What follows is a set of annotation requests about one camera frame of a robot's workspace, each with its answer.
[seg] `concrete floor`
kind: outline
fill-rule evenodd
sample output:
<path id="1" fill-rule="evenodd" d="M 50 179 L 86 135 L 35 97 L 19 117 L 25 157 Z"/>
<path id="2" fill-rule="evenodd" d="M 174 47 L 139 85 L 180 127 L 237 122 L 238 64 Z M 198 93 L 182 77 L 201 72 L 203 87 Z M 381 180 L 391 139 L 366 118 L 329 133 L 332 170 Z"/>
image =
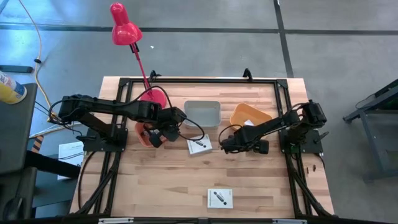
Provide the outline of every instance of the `concrete floor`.
<path id="1" fill-rule="evenodd" d="M 108 11 L 111 0 L 24 2 L 38 24 L 113 25 Z M 348 125 L 341 119 L 354 110 L 356 102 L 398 77 L 397 1 L 280 0 L 286 29 L 392 30 L 395 34 L 286 34 L 285 43 L 279 34 L 265 31 L 281 28 L 271 0 L 122 2 L 140 27 L 240 29 L 233 33 L 183 29 L 145 32 L 139 46 L 147 71 L 154 69 L 168 76 L 240 77 L 248 67 L 255 77 L 285 78 L 285 62 L 290 56 L 294 77 L 305 79 L 308 96 L 322 105 L 328 118 L 323 130 L 330 134 L 323 140 L 323 147 L 335 213 L 345 218 L 398 223 L 398 178 L 363 182 L 362 175 L 374 169 L 374 161 L 362 124 L 355 121 Z M 34 65 L 37 36 L 33 30 L 16 30 L 21 23 L 30 24 L 30 20 L 18 1 L 10 0 L 0 13 L 0 27 L 13 27 L 0 30 L 0 64 Z M 129 48 L 113 45 L 110 32 L 40 33 L 44 60 L 40 80 L 52 102 L 74 93 L 97 95 L 105 75 L 139 74 Z M 290 55 L 282 53 L 285 46 Z M 31 74 L 9 75 L 21 83 L 34 81 Z M 38 102 L 45 103 L 40 93 L 37 96 Z M 35 111 L 31 133 L 48 126 L 45 115 Z M 45 138 L 51 139 L 44 141 L 41 149 L 46 155 L 56 154 L 59 144 L 75 141 L 69 131 Z"/>

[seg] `red object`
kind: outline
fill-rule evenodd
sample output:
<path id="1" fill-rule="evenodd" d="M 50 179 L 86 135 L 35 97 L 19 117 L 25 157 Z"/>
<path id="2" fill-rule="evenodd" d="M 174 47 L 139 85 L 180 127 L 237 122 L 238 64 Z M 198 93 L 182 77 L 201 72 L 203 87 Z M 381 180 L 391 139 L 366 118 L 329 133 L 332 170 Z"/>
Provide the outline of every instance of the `red object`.
<path id="1" fill-rule="evenodd" d="M 126 8 L 121 3 L 111 5 L 111 14 L 115 26 L 112 30 L 112 40 L 116 45 L 134 44 L 142 38 L 142 32 L 134 23 L 130 22 Z"/>
<path id="2" fill-rule="evenodd" d="M 159 103 L 162 108 L 165 108 L 167 104 L 166 95 L 164 95 L 164 92 L 162 90 L 158 89 L 149 90 L 148 92 L 143 94 L 141 100 Z"/>
<path id="3" fill-rule="evenodd" d="M 136 42 L 141 40 L 142 32 L 134 23 L 129 19 L 126 8 L 121 3 L 113 3 L 111 5 L 111 14 L 115 26 L 112 30 L 112 40 L 116 45 L 130 45 L 134 54 L 136 55 L 139 68 L 141 69 L 142 76 L 144 77 L 145 89 L 150 88 L 147 77 L 145 76 L 144 67 L 142 66 L 141 59 L 139 58 L 138 50 L 136 48 Z M 162 108 L 166 106 L 166 96 L 160 90 L 149 90 L 141 97 L 141 100 L 153 101 L 160 103 Z"/>

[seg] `wooden tabletop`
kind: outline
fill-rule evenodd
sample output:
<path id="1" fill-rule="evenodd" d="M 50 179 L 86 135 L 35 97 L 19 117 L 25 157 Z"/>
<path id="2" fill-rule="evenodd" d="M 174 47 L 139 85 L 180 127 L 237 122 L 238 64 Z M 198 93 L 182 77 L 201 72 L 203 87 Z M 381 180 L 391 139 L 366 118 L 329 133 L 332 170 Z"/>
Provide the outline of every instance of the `wooden tabletop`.
<path id="1" fill-rule="evenodd" d="M 114 100 L 120 77 L 104 77 L 101 99 Z M 288 78 L 292 104 L 308 101 L 302 78 Z M 221 103 L 222 122 L 218 129 L 205 130 L 213 150 L 190 156 L 186 140 L 179 138 L 160 148 L 144 147 L 134 132 L 136 122 L 128 121 L 129 137 L 122 153 L 115 189 L 112 216 L 130 217 L 225 217 L 291 218 L 294 216 L 286 162 L 279 149 L 277 134 L 266 136 L 268 155 L 242 152 L 225 154 L 217 142 L 218 133 L 229 125 L 238 103 L 247 103 L 277 116 L 274 87 L 265 84 L 161 83 L 173 106 L 183 109 L 187 100 L 215 100 Z M 132 98 L 144 91 L 141 83 L 133 86 Z M 110 123 L 111 116 L 96 114 Z M 182 134 L 199 136 L 196 129 L 181 126 Z M 233 130 L 226 131 L 224 138 Z M 96 153 L 86 167 L 82 180 L 82 203 L 97 187 L 104 153 Z M 324 208 L 333 213 L 325 170 L 320 159 L 303 154 L 307 184 Z M 233 190 L 233 209 L 207 208 L 207 189 Z M 103 206 L 107 197 L 105 190 Z M 302 193 L 298 190 L 304 212 Z M 77 191 L 71 212 L 77 210 Z"/>

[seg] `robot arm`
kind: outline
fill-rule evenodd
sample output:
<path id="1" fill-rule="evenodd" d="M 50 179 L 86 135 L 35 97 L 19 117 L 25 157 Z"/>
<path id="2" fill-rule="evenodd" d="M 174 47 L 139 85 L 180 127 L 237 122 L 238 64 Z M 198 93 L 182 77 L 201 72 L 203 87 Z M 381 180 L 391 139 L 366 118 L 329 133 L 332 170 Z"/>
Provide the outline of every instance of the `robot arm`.
<path id="1" fill-rule="evenodd" d="M 65 125 L 79 121 L 90 128 L 88 135 L 79 136 L 79 140 L 85 143 L 103 141 L 123 148 L 127 139 L 127 130 L 106 124 L 91 112 L 121 115 L 133 121 L 151 124 L 154 129 L 160 131 L 159 135 L 151 136 L 154 141 L 151 142 L 155 147 L 162 144 L 162 141 L 159 140 L 161 135 L 164 135 L 169 141 L 175 141 L 178 138 L 178 124 L 186 118 L 185 113 L 177 107 L 162 109 L 160 104 L 151 101 L 135 100 L 121 103 L 90 96 L 72 95 L 62 98 L 58 113 L 61 121 L 58 124 Z"/>
<path id="2" fill-rule="evenodd" d="M 302 109 L 302 119 L 297 110 Z M 253 150 L 261 154 L 268 153 L 268 141 L 261 138 L 265 135 L 289 128 L 287 140 L 290 144 L 305 142 L 305 134 L 310 129 L 320 128 L 326 122 L 326 117 L 318 103 L 310 100 L 302 103 L 297 109 L 291 109 L 281 117 L 272 119 L 257 126 L 243 126 L 234 132 L 233 136 L 220 142 L 225 153 L 239 153 Z"/>

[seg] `white container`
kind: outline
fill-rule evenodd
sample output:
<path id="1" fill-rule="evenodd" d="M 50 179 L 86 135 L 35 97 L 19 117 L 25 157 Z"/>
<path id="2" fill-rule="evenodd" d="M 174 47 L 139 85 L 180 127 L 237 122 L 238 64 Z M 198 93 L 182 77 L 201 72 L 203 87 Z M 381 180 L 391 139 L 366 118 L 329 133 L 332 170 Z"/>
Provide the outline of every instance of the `white container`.
<path id="1" fill-rule="evenodd" d="M 203 128 L 217 128 L 221 124 L 221 104 L 219 101 L 188 100 L 184 103 L 184 112 L 187 118 Z M 197 126 L 187 120 L 188 128 Z"/>

